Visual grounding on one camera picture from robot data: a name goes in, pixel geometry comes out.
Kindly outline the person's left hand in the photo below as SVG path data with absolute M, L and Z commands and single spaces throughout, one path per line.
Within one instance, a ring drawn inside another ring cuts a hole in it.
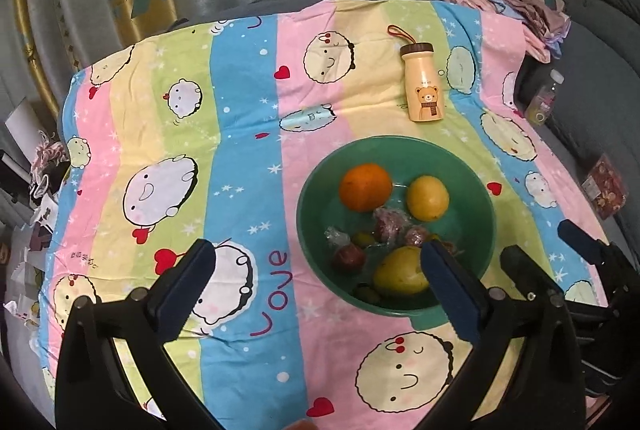
M 285 430 L 318 430 L 318 427 L 312 421 L 302 419 L 290 424 Z

